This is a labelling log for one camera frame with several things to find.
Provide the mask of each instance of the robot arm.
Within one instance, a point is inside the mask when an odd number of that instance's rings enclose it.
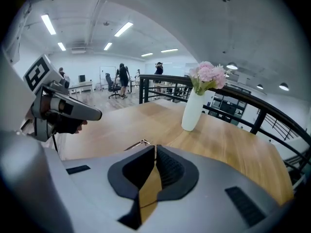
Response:
[[[100,120],[102,112],[68,95],[69,83],[41,55],[23,77],[36,98],[31,106],[34,137],[47,141],[55,133],[75,133],[84,120]],[[42,110],[42,98],[48,98],[48,111]]]

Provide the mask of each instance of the black rubber pad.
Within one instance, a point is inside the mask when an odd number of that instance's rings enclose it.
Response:
[[[228,194],[249,227],[252,227],[265,219],[265,215],[261,210],[240,188],[236,186],[231,187],[225,189],[225,192]]]
[[[70,174],[74,174],[74,173],[83,172],[83,171],[86,171],[89,169],[91,169],[89,166],[83,165],[83,166],[76,166],[76,167],[72,167],[72,168],[67,168],[66,171],[70,175]]]

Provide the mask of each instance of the black shirt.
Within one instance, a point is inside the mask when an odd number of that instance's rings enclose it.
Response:
[[[117,70],[116,75],[120,76],[120,80],[128,80],[127,71],[128,69],[126,67],[120,67],[120,69]]]
[[[155,74],[162,74],[162,73],[163,73],[163,68],[157,67],[156,71],[155,71]]]

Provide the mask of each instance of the metal handrail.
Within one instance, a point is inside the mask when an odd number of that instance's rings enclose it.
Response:
[[[145,75],[140,75],[139,79],[140,79],[139,103],[143,103],[143,101],[148,102],[149,92],[157,94],[157,95],[162,95],[162,96],[168,97],[170,99],[173,99],[173,101],[174,100],[184,101],[184,102],[188,101],[187,99],[183,99],[181,97],[177,97],[174,95],[149,90],[149,80],[157,80],[157,81],[161,81],[161,82],[162,81],[163,82],[170,82],[170,83],[175,83],[176,85],[177,84],[184,84],[186,86],[192,87],[191,80],[188,77],[156,75],[156,74],[155,75],[146,75],[145,74]],[[235,117],[234,115],[231,115],[229,113],[226,113],[226,112],[217,110],[215,108],[212,108],[210,106],[204,105],[203,106],[204,109],[217,112],[217,113],[219,113],[223,116],[229,117],[229,118],[233,118],[234,120],[251,127],[250,133],[256,134],[257,132],[261,132],[261,133],[265,134],[266,136],[274,139],[275,141],[281,143],[282,145],[287,147],[289,150],[294,152],[296,155],[301,157],[301,159],[303,160],[303,163],[300,165],[299,168],[294,167],[297,171],[301,172],[302,168],[305,166],[306,163],[311,165],[311,162],[309,161],[309,158],[311,157],[311,148],[310,148],[311,147],[311,136],[308,135],[307,132],[299,124],[297,124],[294,120],[292,120],[289,116],[287,116],[282,111],[275,108],[274,106],[268,104],[267,102],[255,97],[253,95],[250,95],[248,93],[244,93],[242,91],[239,91],[237,89],[234,89],[234,88],[231,88],[228,86],[224,86],[222,89],[210,89],[210,90],[215,91],[218,94],[228,96],[228,97],[232,97],[232,98],[238,99],[240,101],[243,101],[247,104],[250,104],[250,105],[258,108],[260,110],[260,112],[259,112],[259,115],[258,115],[255,123],[253,124],[253,123],[247,122],[241,118]],[[263,121],[265,120],[267,113],[269,113],[269,115],[274,117],[276,120],[283,123],[285,126],[289,127],[289,129],[291,129],[292,132],[296,132],[303,140],[305,140],[308,143],[310,153],[307,154],[307,157],[302,155],[300,152],[298,152],[292,146],[285,143],[283,140],[279,139],[278,137],[276,137],[276,136],[274,136],[274,135],[272,135],[272,134],[270,134],[270,133],[268,133],[265,130],[260,128]]]
[[[277,119],[275,119],[274,117],[270,116],[269,114],[266,115],[266,117],[265,117],[264,120],[265,120],[267,123],[269,123],[269,124],[272,126],[272,128],[275,129],[275,130],[284,138],[284,140],[290,139],[289,136],[290,136],[292,139],[294,139],[295,137],[298,137],[298,135],[297,135],[295,132],[293,132],[291,128],[287,127],[287,126],[286,126],[285,124],[283,124],[282,122],[279,123]]]

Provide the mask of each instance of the wooden table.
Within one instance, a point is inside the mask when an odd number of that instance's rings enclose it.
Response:
[[[184,105],[158,100],[108,112],[100,121],[88,122],[79,134],[68,134],[61,158],[106,156],[146,139],[153,145],[225,162],[264,188],[280,205],[294,197],[289,174],[274,145],[206,114],[201,114],[192,132],[184,131],[184,109]],[[140,191],[140,206],[155,201],[159,190],[160,178],[154,168]],[[156,203],[141,209],[143,221],[155,207]]]

